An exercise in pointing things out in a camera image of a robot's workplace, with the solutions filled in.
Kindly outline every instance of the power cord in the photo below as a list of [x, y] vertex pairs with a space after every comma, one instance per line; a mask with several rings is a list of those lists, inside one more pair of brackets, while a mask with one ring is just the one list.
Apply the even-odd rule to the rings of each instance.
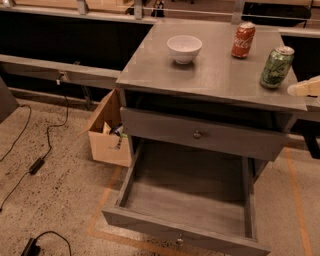
[[[22, 179], [23, 179], [28, 173], [30, 173], [30, 175], [36, 174], [37, 171], [42, 167], [42, 165], [44, 165], [44, 163], [45, 163], [44, 159], [47, 157], [47, 155], [49, 154], [49, 152], [50, 152], [51, 149], [52, 149], [52, 146], [51, 146], [51, 143], [50, 143], [49, 129], [50, 129], [51, 127], [61, 127], [61, 126], [64, 126], [64, 125], [67, 123], [67, 121], [68, 121], [68, 116], [69, 116], [69, 101], [68, 101], [68, 99], [67, 99], [66, 96], [64, 96], [64, 98], [66, 99], [66, 103], [67, 103], [67, 111], [66, 111], [66, 119], [65, 119], [65, 121], [64, 121], [62, 124], [54, 124], [54, 125], [49, 125], [49, 126], [47, 127], [47, 139], [48, 139], [49, 150], [47, 151], [47, 153], [46, 153], [43, 157], [39, 157], [39, 158], [30, 166], [29, 171], [26, 172], [26, 173], [22, 176], [22, 178], [19, 180], [19, 182], [17, 183], [17, 185], [11, 190], [11, 192], [10, 192], [10, 193], [7, 195], [7, 197], [3, 200], [2, 204], [1, 204], [1, 207], [0, 207], [0, 212], [2, 212], [2, 208], [3, 208], [4, 203], [7, 201], [7, 199], [10, 197], [10, 195], [11, 195], [11, 194], [15, 191], [15, 189], [18, 187], [18, 185], [21, 183]], [[31, 116], [31, 108], [30, 108], [30, 114], [29, 114], [29, 118], [28, 118], [27, 124], [29, 123], [30, 116]]]
[[28, 124], [29, 124], [29, 122], [30, 122], [30, 117], [31, 117], [31, 112], [32, 112], [31, 107], [30, 107], [29, 105], [21, 105], [20, 107], [28, 107], [28, 108], [29, 108], [29, 116], [28, 116], [27, 122], [26, 122], [24, 128], [22, 129], [22, 131], [20, 132], [19, 136], [18, 136], [18, 137], [16, 138], [16, 140], [12, 143], [12, 145], [11, 145], [10, 149], [8, 150], [8, 152], [5, 153], [5, 154], [3, 155], [3, 157], [1, 157], [0, 163], [1, 163], [1, 162], [7, 157], [7, 155], [9, 155], [9, 153], [12, 151], [14, 145], [15, 145], [16, 142], [20, 139], [20, 137], [21, 137], [21, 135], [24, 133], [24, 131], [27, 129], [27, 126], [28, 126]]
[[49, 126], [47, 127], [47, 139], [48, 139], [49, 150], [47, 151], [47, 153], [46, 153], [43, 157], [41, 157], [42, 160], [44, 160], [44, 159], [47, 157], [47, 155], [50, 153], [50, 151], [51, 151], [51, 149], [52, 149], [52, 146], [51, 146], [51, 143], [50, 143], [50, 134], [49, 134], [50, 128], [51, 128], [51, 127], [61, 127], [61, 126], [64, 126], [64, 125], [67, 123], [67, 121], [68, 121], [68, 116], [69, 116], [69, 101], [68, 101], [68, 99], [67, 99], [66, 96], [64, 96], [64, 98], [66, 99], [66, 105], [67, 105], [66, 119], [65, 119], [65, 121], [64, 121], [62, 124], [54, 124], [54, 125], [49, 125]]
[[19, 184], [21, 183], [21, 181], [23, 180], [23, 178], [28, 174], [29, 172], [26, 172], [25, 174], [23, 174], [23, 176], [21, 177], [21, 179], [19, 180], [19, 182], [17, 183], [17, 185], [11, 190], [11, 192], [7, 195], [7, 197], [3, 200], [1, 206], [0, 206], [0, 212], [2, 212], [2, 207], [4, 205], [4, 203], [7, 201], [7, 199], [9, 198], [9, 196], [13, 193], [13, 191], [16, 190], [16, 188], [19, 186]]
[[37, 246], [36, 243], [37, 243], [37, 241], [38, 241], [38, 239], [39, 239], [40, 237], [42, 237], [42, 236], [44, 236], [44, 235], [46, 235], [46, 234], [54, 234], [54, 235], [60, 237], [61, 239], [63, 239], [63, 240], [67, 243], [67, 245], [68, 245], [69, 255], [70, 255], [70, 256], [72, 255], [72, 253], [71, 253], [71, 246], [70, 246], [69, 241], [68, 241], [66, 238], [64, 238], [62, 235], [58, 234], [57, 232], [49, 230], [49, 231], [46, 231], [46, 232], [41, 233], [41, 234], [38, 235], [36, 238], [30, 238], [29, 241], [28, 241], [28, 243], [27, 243], [27, 245], [26, 245], [26, 247], [24, 248], [21, 256], [34, 256], [34, 255], [38, 255], [39, 252], [40, 252], [40, 247]]

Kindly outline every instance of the open drawer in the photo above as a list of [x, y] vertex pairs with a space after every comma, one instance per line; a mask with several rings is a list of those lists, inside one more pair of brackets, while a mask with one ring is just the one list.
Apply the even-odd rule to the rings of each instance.
[[255, 233], [247, 158], [148, 141], [137, 150], [110, 225], [230, 255], [267, 255]]

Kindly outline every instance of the white bowl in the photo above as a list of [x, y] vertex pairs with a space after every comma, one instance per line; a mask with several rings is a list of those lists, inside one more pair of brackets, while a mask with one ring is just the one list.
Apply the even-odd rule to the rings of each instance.
[[202, 42], [193, 36], [174, 36], [167, 42], [169, 55], [179, 64], [190, 63], [199, 54]]

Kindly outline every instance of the plug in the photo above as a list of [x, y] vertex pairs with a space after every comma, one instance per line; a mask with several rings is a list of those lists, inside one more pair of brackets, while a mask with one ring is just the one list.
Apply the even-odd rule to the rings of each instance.
[[40, 246], [36, 245], [37, 239], [30, 238], [21, 256], [38, 256], [40, 253]]
[[42, 165], [44, 165], [45, 161], [39, 157], [34, 163], [33, 165], [29, 168], [29, 173], [31, 175], [34, 175], [37, 173], [37, 171], [41, 168]]

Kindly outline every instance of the can lid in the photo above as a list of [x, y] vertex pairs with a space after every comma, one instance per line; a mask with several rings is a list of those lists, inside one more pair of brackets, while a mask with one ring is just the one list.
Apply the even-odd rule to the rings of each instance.
[[240, 24], [240, 28], [254, 28], [255, 25], [252, 22], [243, 22]]
[[294, 54], [294, 50], [289, 46], [280, 46], [275, 49], [278, 53], [283, 55], [292, 55]]

